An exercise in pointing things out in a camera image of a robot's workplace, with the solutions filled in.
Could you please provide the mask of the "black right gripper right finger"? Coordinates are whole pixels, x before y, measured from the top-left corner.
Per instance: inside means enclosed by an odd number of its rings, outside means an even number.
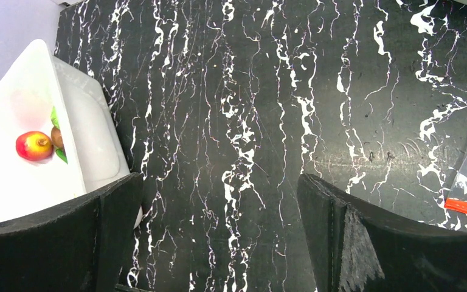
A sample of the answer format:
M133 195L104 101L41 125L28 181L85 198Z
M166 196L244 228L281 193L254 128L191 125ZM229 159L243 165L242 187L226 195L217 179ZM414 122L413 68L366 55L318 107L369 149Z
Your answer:
M467 291L467 233L419 223L312 174L297 197L319 291Z

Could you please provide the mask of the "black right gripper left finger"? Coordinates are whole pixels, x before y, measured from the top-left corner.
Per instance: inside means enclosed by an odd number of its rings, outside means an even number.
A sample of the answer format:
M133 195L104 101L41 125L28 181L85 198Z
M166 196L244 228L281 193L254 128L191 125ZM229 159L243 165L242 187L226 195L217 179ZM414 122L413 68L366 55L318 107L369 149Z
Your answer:
M0 291L114 291L142 201L132 173L0 223Z

